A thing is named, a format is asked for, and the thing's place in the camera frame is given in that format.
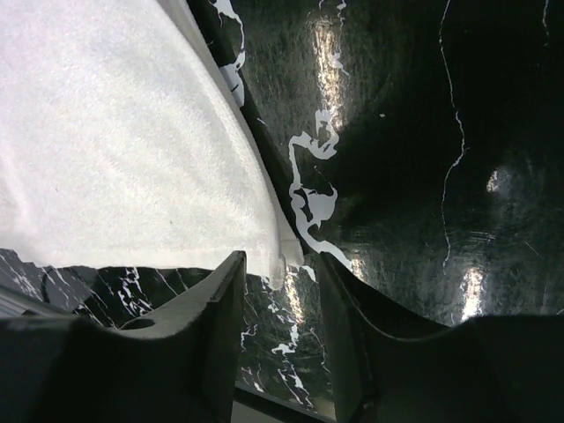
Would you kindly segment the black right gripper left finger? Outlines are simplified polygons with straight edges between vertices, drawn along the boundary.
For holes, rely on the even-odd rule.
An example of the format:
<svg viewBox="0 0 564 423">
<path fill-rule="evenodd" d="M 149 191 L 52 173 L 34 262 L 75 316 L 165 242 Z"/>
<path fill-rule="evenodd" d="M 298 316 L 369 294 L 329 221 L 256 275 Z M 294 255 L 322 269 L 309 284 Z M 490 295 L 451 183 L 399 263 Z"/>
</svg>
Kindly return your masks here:
<svg viewBox="0 0 564 423">
<path fill-rule="evenodd" d="M 4 422 L 228 422 L 247 257 L 122 326 L 78 315 L 1 322 Z"/>
</svg>

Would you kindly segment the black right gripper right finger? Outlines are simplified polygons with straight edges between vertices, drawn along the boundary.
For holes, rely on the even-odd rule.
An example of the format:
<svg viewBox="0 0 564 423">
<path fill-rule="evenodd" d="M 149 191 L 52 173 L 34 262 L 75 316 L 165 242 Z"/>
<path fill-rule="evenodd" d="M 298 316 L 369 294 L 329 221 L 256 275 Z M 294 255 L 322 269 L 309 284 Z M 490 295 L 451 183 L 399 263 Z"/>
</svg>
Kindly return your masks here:
<svg viewBox="0 0 564 423">
<path fill-rule="evenodd" d="M 560 422 L 563 319 L 428 320 L 319 261 L 320 302 L 339 422 Z"/>
</svg>

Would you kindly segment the white towel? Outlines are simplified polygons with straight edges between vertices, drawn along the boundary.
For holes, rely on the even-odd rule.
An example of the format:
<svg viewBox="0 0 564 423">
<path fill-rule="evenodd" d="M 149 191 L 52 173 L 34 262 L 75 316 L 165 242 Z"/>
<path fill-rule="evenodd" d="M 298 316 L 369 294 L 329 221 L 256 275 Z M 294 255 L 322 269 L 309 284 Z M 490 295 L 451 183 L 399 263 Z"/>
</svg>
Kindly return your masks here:
<svg viewBox="0 0 564 423">
<path fill-rule="evenodd" d="M 183 1 L 1 4 L 1 246 L 56 268 L 217 267 L 301 245 Z"/>
</svg>

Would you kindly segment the aluminium frame rail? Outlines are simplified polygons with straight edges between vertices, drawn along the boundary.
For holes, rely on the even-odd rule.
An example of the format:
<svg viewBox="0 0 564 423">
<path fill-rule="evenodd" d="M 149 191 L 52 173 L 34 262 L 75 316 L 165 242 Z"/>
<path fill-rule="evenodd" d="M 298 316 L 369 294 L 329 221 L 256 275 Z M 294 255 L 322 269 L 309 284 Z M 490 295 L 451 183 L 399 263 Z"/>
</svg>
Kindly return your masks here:
<svg viewBox="0 0 564 423">
<path fill-rule="evenodd" d="M 5 286 L 1 286 L 0 301 L 2 318 L 20 317 L 23 315 L 67 315 L 67 312 L 63 309 L 26 296 L 22 292 L 12 290 Z"/>
</svg>

